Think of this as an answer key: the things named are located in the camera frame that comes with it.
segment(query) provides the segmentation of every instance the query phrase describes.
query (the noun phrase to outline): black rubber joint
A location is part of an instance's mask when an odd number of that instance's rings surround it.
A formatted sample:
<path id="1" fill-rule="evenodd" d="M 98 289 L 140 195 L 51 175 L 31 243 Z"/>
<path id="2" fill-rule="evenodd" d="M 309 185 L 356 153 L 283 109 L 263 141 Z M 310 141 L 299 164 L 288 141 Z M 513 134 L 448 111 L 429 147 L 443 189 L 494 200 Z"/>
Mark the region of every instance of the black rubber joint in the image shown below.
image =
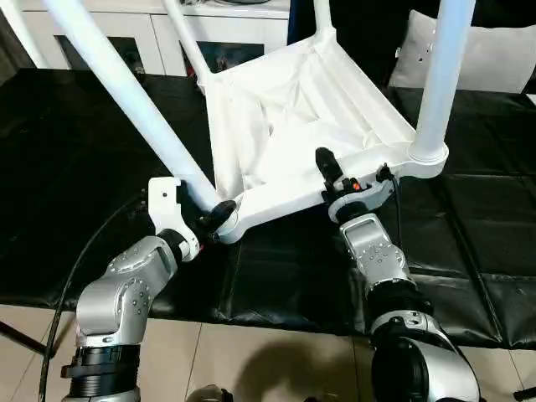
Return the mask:
<path id="1" fill-rule="evenodd" d="M 420 350 L 410 341 L 395 338 L 376 349 L 372 383 L 378 402 L 426 402 L 428 369 Z"/>
<path id="2" fill-rule="evenodd" d="M 70 398 L 120 394 L 136 388 L 139 365 L 139 345 L 79 348 L 61 377 L 71 379 Z"/>
<path id="3" fill-rule="evenodd" d="M 430 301 L 412 282 L 383 282 L 373 288 L 367 296 L 368 313 L 373 321 L 386 312 L 413 310 L 433 315 L 434 308 Z"/>
<path id="4" fill-rule="evenodd" d="M 183 236 L 173 229 L 164 229 L 157 236 L 167 243 L 175 257 L 175 262 L 180 264 L 184 257 L 180 244 L 186 241 Z"/>

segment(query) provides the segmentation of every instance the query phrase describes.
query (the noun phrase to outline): black table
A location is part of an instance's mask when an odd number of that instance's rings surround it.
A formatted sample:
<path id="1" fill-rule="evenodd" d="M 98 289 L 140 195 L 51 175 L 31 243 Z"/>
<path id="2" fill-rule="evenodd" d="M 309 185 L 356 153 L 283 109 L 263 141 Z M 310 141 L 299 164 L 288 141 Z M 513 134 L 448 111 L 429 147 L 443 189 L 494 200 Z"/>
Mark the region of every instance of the black table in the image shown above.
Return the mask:
<path id="1" fill-rule="evenodd" d="M 188 79 L 142 84 L 212 178 L 204 98 Z M 411 124 L 421 91 L 384 92 Z M 536 107 L 524 95 L 459 91 L 446 137 L 451 155 L 430 180 L 402 180 L 405 252 L 420 289 L 459 344 L 536 347 Z M 21 70 L 0 87 L 0 303 L 55 307 L 107 262 L 152 234 L 145 188 L 168 175 L 92 73 Z M 394 234 L 390 200 L 378 212 Z M 207 247 L 183 265 L 152 317 L 300 331 L 367 331 L 363 280 L 316 207 Z"/>

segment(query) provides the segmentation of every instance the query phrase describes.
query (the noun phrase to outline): white bracket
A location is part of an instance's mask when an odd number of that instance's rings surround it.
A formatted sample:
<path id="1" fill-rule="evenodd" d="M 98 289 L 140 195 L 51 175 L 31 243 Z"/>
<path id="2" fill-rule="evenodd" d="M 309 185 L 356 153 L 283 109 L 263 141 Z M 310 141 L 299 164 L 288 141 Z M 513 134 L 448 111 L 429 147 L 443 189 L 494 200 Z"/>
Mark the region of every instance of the white bracket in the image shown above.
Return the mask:
<path id="1" fill-rule="evenodd" d="M 373 181 L 371 182 L 370 186 L 370 188 L 367 188 L 361 193 L 351 193 L 333 202 L 333 204 L 331 204 L 327 210 L 329 219 L 336 224 L 339 223 L 337 220 L 337 211 L 340 210 L 344 205 L 349 205 L 356 202 L 363 203 L 363 205 L 369 211 L 375 210 L 376 208 L 381 207 L 381 205 L 393 192 L 393 183 L 390 180 L 384 180 L 382 183 Z"/>
<path id="2" fill-rule="evenodd" d="M 178 232 L 188 243 L 189 250 L 183 250 L 183 261 L 191 261 L 199 253 L 199 240 L 183 219 L 178 189 L 179 178 L 152 178 L 149 180 L 149 216 L 156 233 L 164 229 Z"/>

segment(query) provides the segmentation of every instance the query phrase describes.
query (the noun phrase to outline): black cable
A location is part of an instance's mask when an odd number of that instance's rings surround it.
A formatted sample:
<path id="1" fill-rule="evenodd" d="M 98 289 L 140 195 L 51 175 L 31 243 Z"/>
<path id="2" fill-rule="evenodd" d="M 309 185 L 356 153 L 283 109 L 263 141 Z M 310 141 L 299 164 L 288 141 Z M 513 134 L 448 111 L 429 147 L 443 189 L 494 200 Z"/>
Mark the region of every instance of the black cable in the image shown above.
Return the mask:
<path id="1" fill-rule="evenodd" d="M 394 202 L 396 203 L 396 233 L 398 238 L 397 246 L 402 250 L 402 207 L 400 202 L 400 185 L 395 177 L 391 178 L 394 187 Z"/>
<path id="2" fill-rule="evenodd" d="M 54 342 L 56 339 L 56 333 L 58 332 L 59 319 L 61 318 L 61 313 L 64 308 L 65 296 L 67 295 L 67 291 L 70 288 L 71 282 L 73 280 L 73 276 L 75 275 L 76 270 L 80 266 L 80 263 L 84 259 L 85 253 L 93 244 L 93 242 L 95 241 L 97 236 L 101 233 L 101 231 L 111 222 L 112 219 L 114 219 L 124 208 L 130 205 L 135 199 L 138 199 L 138 197 L 131 198 L 127 202 L 125 202 L 104 222 L 104 224 L 102 224 L 99 227 L 99 229 L 96 230 L 96 232 L 90 237 L 87 243 L 85 243 L 84 248 L 82 249 L 80 254 L 78 254 L 78 258 L 76 259 L 75 264 L 70 270 L 69 277 L 67 278 L 67 281 L 65 282 L 64 289 L 61 292 L 58 305 L 56 306 L 56 311 L 54 312 L 54 318 L 52 319 L 52 325 L 50 326 L 49 338 L 47 339 L 47 346 L 46 346 L 46 349 L 44 350 L 43 363 L 41 364 L 41 376 L 39 378 L 38 402 L 44 402 L 46 399 L 47 379 L 49 377 L 50 359 L 52 358 L 52 352 L 53 352 Z"/>

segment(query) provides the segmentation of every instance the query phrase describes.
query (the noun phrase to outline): cabinet door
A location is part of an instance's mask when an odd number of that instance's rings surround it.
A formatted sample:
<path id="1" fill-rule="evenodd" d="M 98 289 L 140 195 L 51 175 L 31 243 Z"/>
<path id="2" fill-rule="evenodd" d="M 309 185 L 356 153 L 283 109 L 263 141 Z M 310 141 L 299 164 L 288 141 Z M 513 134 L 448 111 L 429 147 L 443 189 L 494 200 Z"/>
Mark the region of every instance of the cabinet door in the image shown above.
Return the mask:
<path id="1" fill-rule="evenodd" d="M 47 12 L 27 11 L 23 15 L 51 68 L 89 69 Z M 148 14 L 91 13 L 91 16 L 132 71 L 164 74 L 151 17 Z"/>
<path id="2" fill-rule="evenodd" d="M 152 15 L 167 75 L 186 75 L 189 62 L 167 15 Z M 187 16 L 201 52 L 213 72 L 286 46 L 288 21 L 261 18 Z"/>

